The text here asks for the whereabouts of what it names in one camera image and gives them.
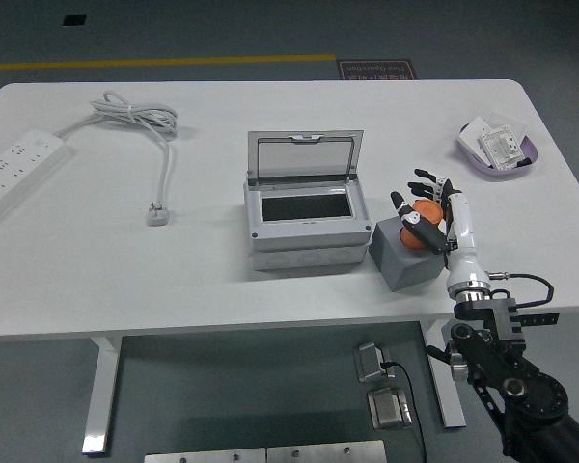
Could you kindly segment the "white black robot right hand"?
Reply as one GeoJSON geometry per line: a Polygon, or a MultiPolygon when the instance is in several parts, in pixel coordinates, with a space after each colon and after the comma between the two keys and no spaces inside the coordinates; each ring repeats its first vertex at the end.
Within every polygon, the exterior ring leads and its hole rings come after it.
{"type": "Polygon", "coordinates": [[[442,255],[449,270],[448,294],[456,302],[480,301],[488,297],[490,284],[478,262],[474,228],[465,195],[446,177],[416,169],[421,182],[410,182],[413,195],[436,202],[444,212],[446,230],[421,215],[403,196],[393,191],[391,200],[403,226],[436,255],[442,255]]]}

